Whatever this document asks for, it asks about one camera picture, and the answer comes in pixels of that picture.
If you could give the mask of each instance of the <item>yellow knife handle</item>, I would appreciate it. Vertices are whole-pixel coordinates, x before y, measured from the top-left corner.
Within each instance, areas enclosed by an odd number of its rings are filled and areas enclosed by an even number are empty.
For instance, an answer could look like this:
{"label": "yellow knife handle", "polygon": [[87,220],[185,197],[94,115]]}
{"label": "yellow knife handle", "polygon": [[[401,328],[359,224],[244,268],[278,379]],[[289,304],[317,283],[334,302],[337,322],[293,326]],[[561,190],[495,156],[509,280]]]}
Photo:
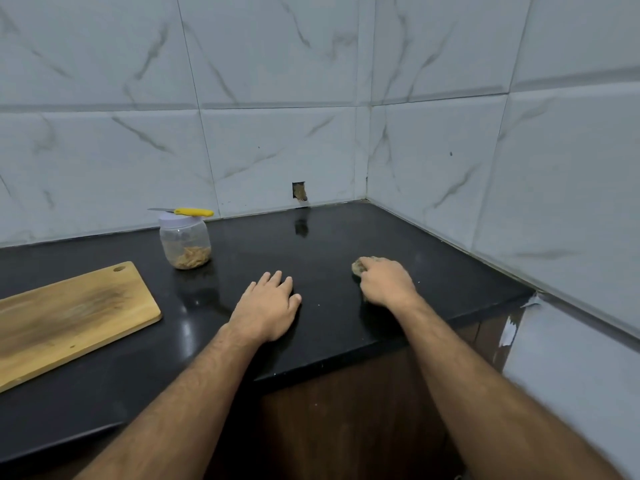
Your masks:
{"label": "yellow knife handle", "polygon": [[179,209],[175,209],[173,213],[178,214],[180,216],[211,217],[213,215],[213,210],[190,209],[188,207],[180,207]]}

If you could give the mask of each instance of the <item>knife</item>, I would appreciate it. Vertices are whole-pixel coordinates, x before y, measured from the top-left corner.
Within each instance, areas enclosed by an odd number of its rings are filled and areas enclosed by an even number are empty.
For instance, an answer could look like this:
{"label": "knife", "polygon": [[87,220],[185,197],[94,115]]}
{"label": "knife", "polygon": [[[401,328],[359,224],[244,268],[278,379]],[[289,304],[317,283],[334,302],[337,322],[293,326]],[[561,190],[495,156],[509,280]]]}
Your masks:
{"label": "knife", "polygon": [[172,214],[178,214],[179,216],[192,216],[192,217],[211,217],[213,210],[208,209],[190,209],[188,207],[179,207],[178,209],[147,209],[147,210],[161,210],[163,212],[171,212]]}

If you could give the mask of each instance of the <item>hand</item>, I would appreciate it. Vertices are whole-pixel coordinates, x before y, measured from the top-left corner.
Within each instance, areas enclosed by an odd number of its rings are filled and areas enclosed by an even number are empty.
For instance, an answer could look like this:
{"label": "hand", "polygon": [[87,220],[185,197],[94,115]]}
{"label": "hand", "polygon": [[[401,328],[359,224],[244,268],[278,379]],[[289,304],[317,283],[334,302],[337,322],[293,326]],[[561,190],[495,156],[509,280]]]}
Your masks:
{"label": "hand", "polygon": [[240,297],[228,326],[258,345],[281,338],[302,302],[299,294],[289,296],[293,289],[292,277],[280,284],[281,279],[282,271],[276,271],[273,276],[264,273],[260,281],[252,282]]}
{"label": "hand", "polygon": [[362,274],[360,289],[374,305],[386,306],[393,311],[393,308],[407,301],[422,300],[413,286],[411,276],[397,261],[385,258],[376,261],[362,257],[360,262],[367,268]]}

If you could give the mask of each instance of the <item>wooden cutting board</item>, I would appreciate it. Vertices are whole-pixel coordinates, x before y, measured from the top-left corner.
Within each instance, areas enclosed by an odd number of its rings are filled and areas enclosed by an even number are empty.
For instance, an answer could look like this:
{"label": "wooden cutting board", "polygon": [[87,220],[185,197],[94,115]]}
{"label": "wooden cutting board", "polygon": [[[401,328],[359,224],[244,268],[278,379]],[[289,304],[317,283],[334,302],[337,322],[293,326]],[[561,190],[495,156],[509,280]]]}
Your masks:
{"label": "wooden cutting board", "polygon": [[0,300],[0,392],[162,314],[132,262]]}

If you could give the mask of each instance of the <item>black granite countertop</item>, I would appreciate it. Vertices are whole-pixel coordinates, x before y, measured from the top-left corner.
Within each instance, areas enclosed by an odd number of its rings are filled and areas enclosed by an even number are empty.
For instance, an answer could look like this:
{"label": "black granite countertop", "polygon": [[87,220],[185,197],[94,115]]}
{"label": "black granite countertop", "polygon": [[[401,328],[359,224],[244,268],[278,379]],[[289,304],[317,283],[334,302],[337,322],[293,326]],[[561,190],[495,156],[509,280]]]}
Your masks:
{"label": "black granite countertop", "polygon": [[249,282],[281,269],[303,297],[285,336],[261,348],[246,387],[274,389],[404,344],[362,301],[351,263],[400,261],[452,326],[532,294],[523,284],[366,202],[208,223],[207,265],[174,270],[157,229],[0,250],[0,298],[133,261],[163,313],[143,330],[0,394],[0,462],[133,419],[227,322]]}

